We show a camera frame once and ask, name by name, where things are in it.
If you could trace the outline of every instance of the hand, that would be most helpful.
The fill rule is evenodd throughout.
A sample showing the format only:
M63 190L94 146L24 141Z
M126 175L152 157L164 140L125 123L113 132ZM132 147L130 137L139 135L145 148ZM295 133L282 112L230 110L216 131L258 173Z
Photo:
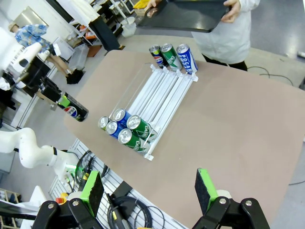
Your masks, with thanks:
M150 7L156 7L160 1L162 0L150 0L145 10L148 10Z
M236 19L236 17L238 16L238 14L240 13L240 1L239 0L227 0L224 2L225 6L231 6L232 9L223 16L223 18L221 19L222 22L225 23L233 23Z

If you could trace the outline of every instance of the white bucket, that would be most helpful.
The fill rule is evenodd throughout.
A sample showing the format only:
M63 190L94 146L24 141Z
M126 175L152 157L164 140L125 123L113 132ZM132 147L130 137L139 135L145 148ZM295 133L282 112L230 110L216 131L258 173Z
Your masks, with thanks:
M123 32L122 35L124 37L131 37L134 35L135 30L137 29L136 24L134 23L135 18L134 17L128 17L127 20L123 20L121 22Z

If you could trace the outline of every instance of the blue can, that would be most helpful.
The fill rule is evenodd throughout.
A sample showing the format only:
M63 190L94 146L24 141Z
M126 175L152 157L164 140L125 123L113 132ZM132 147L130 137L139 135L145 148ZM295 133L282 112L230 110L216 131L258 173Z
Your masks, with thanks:
M179 45L177 47L177 54L187 73L192 74L197 72L198 67L190 50L190 47L187 44Z
M114 120L125 128L127 128L127 120L130 116L131 114L123 108L119 108L113 113Z
M119 133L123 129L124 129L124 127L119 125L116 121L110 121L106 125L106 133L109 134L110 136L116 138L116 139L118 139Z
M156 61L156 63L160 68L163 68L168 65L166 59L162 55L159 45L155 44L152 47L150 47L149 52L151 53L151 55L153 56L154 60Z

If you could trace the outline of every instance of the black tray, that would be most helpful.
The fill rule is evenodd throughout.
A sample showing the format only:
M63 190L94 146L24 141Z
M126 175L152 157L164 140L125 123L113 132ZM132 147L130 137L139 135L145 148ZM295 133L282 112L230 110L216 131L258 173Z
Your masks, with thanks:
M147 13L138 22L142 28L211 32L229 11L225 0L162 0L151 18Z

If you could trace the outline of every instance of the person in blue shirt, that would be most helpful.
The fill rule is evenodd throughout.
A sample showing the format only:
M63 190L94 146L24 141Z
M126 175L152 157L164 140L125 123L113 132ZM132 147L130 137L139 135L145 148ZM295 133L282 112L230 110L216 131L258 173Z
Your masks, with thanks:
M68 65L59 56L56 55L53 49L53 45L49 41L41 37L42 35L47 33L47 28L47 26L41 24L26 25L22 28L19 28L19 26L14 22L9 25L10 32L15 33L15 39L22 46L28 47L36 42L39 42L42 45L42 49L40 52L45 52L46 50L51 49L51 54L47 58L47 61L53 63L55 67L62 74L64 74L68 84L78 83L80 79L76 80L76 78L79 78L80 75L82 77L83 72L75 70L72 74L72 70L69 69Z

